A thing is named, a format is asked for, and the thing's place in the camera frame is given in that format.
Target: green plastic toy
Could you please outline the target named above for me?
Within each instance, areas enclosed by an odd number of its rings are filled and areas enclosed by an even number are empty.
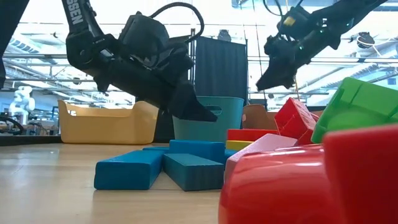
[[[321,143],[329,131],[398,123],[398,91],[345,78],[333,95],[312,134]]]

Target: table surface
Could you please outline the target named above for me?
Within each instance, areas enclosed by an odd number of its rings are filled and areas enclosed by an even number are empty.
[[[142,146],[0,147],[0,223],[217,223],[220,191],[184,192],[161,173],[150,190],[96,191],[97,161]]]

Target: white robot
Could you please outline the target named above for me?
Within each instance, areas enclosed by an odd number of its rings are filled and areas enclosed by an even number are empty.
[[[15,116],[21,114],[22,119],[19,122],[22,125],[27,124],[29,112],[35,109],[35,100],[30,97],[31,92],[32,87],[30,86],[18,87],[18,90],[14,93],[14,101],[10,104],[10,115]]]

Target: blue wooden block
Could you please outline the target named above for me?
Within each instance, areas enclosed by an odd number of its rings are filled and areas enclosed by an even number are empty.
[[[223,163],[224,151],[225,144],[222,142],[171,140],[169,154],[192,154],[211,161]]]
[[[162,169],[163,152],[132,151],[97,162],[97,190],[148,190]]]
[[[163,169],[184,191],[221,189],[224,165],[191,154],[165,154]]]
[[[157,147],[145,147],[142,148],[142,150],[146,151],[160,151],[160,152],[164,152],[164,153],[168,153],[169,152],[169,147],[162,147],[162,146],[157,146]]]
[[[232,149],[225,149],[224,152],[224,163],[226,164],[226,161],[228,160],[229,157],[231,157],[233,154],[237,153],[238,151],[232,150]]]

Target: orange bin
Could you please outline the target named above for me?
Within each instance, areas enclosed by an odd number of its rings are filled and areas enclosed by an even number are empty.
[[[75,144],[150,144],[159,109],[144,101],[132,109],[82,108],[58,101],[61,139]]]

